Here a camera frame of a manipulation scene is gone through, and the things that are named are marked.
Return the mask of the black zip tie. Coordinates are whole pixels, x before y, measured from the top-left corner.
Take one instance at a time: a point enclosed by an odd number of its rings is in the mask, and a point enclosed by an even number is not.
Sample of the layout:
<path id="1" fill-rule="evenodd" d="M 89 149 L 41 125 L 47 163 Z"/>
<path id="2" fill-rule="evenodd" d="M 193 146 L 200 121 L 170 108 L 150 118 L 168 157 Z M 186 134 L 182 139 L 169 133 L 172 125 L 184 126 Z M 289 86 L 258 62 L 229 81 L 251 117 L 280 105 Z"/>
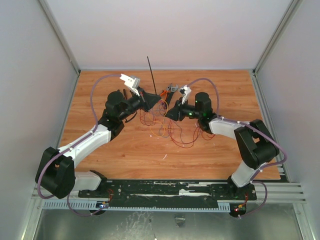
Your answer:
<path id="1" fill-rule="evenodd" d="M 155 84 L 155 79 L 154 79 L 154 75 L 153 75 L 153 70 L 152 70 L 152 67 L 151 67 L 150 58 L 149 58 L 148 55 L 146 56 L 146 58 L 147 58 L 147 62 L 148 62 L 148 67 L 149 67 L 151 79 L 152 79 L 152 84 L 153 84 L 153 88 L 154 88 L 154 93 L 157 95 L 157 88 L 156 88 L 156 84 Z"/>

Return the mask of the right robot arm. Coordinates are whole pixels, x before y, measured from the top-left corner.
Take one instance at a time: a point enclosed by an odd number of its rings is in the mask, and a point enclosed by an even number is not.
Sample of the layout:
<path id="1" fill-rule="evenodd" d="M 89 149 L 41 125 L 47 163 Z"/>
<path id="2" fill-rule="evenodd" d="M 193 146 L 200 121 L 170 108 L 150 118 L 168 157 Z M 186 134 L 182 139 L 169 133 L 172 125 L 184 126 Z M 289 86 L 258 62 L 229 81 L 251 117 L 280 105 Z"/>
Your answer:
<path id="1" fill-rule="evenodd" d="M 232 199 L 239 199 L 256 172 L 280 153 L 262 120 L 256 119 L 243 124 L 225 120 L 213 111 L 212 101 L 205 92 L 195 95 L 195 105 L 183 102 L 182 98 L 178 99 L 165 116 L 176 122 L 181 122 L 186 117 L 196 119 L 202 131 L 237 142 L 242 162 L 228 178 L 226 187 L 227 194 Z"/>

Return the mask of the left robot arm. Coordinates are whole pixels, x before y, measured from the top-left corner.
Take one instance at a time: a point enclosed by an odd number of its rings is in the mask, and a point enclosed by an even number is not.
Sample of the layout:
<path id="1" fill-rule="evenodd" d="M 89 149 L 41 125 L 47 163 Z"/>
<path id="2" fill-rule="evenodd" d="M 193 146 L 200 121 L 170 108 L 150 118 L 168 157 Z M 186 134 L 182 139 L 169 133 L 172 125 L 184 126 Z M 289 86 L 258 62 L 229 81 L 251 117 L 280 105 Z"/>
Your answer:
<path id="1" fill-rule="evenodd" d="M 113 91 L 107 96 L 105 109 L 94 127 L 83 136 L 58 149 L 48 147 L 42 154 L 36 173 L 37 193 L 45 198 L 41 189 L 52 197 L 63 199 L 73 191 L 91 191 L 103 197 L 108 186 L 97 171 L 76 172 L 76 167 L 93 151 L 115 139 L 124 128 L 124 120 L 138 110 L 148 112 L 159 101 L 157 94 L 147 93 L 141 87 L 126 99 L 122 92 Z"/>

